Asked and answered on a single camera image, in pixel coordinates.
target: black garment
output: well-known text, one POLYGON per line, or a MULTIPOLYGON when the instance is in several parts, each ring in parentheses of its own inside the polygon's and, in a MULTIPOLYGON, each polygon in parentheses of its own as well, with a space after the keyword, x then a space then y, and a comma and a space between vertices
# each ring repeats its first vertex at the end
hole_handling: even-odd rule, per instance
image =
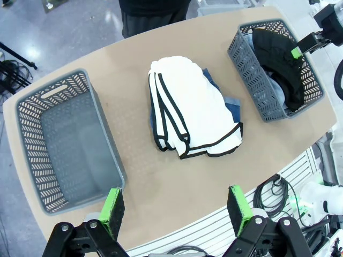
POLYGON ((165 16, 185 8, 190 0, 119 0, 122 11, 129 16, 165 16))
POLYGON ((253 29, 252 41, 255 55, 265 71, 271 76, 285 94, 285 104, 296 111, 304 104, 305 91, 301 80, 301 59, 295 59, 291 51, 296 42, 276 32, 253 29))
POLYGON ((131 37, 151 29, 159 28, 168 24, 176 23, 186 19, 188 4, 175 11, 172 14, 165 16, 131 16, 122 10, 123 30, 122 35, 124 38, 131 37))

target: beige tabletop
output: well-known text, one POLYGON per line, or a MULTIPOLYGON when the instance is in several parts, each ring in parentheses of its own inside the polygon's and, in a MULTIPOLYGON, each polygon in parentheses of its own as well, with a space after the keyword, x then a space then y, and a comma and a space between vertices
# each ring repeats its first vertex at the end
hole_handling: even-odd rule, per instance
POLYGON ((15 102, 29 91, 84 68, 97 91, 121 155, 128 181, 119 242, 125 249, 164 236, 224 206, 227 188, 245 192, 280 171, 335 124, 327 96, 294 119, 264 123, 227 49, 239 24, 282 18, 272 7, 245 9, 191 19, 134 36, 84 56, 8 99, 4 115, 18 176, 31 210, 48 238, 58 222, 79 225, 103 202, 56 216, 42 211, 21 154, 15 102), (148 71, 152 61, 181 55, 208 68, 223 95, 241 100, 243 144, 219 158, 180 160, 160 152, 149 124, 148 71))

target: basket hole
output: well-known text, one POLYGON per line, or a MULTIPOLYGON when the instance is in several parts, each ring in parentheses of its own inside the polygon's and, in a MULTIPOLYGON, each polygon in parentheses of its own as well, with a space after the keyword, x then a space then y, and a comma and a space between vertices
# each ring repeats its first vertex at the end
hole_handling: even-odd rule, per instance
POLYGON ((61 85, 59 87, 56 87, 53 90, 41 95, 41 98, 46 99, 46 98, 48 98, 48 97, 50 97, 50 96, 52 96, 52 95, 54 95, 54 94, 56 94, 62 90, 65 90, 67 87, 68 87, 67 85, 61 85))

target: empty basket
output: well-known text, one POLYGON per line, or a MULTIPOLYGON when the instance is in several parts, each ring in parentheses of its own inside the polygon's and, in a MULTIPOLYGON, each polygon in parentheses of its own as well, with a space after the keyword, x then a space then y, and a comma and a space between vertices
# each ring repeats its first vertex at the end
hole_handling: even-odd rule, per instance
POLYGON ((73 71, 18 102, 27 165, 43 209, 56 214, 124 188, 125 172, 88 75, 73 71))
POLYGON ((277 32, 292 40, 295 40, 295 37, 282 20, 257 21, 240 25, 228 49, 228 54, 243 79, 262 119, 265 122, 271 122, 283 118, 293 118, 322 99, 324 91, 306 56, 303 56, 301 79, 305 89, 305 103, 296 112, 282 108, 267 74, 260 66, 246 38, 244 38, 244 34, 252 33, 253 28, 263 28, 277 32))

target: person's black pants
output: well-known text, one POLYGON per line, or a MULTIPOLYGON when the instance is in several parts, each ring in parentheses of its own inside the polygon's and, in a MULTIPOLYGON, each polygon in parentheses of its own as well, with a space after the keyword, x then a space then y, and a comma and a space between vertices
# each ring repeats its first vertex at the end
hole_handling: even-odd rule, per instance
POLYGON ((123 37, 131 37, 151 29, 185 20, 187 10, 188 5, 172 14, 151 17, 130 16, 122 11, 122 20, 124 25, 122 30, 123 37))

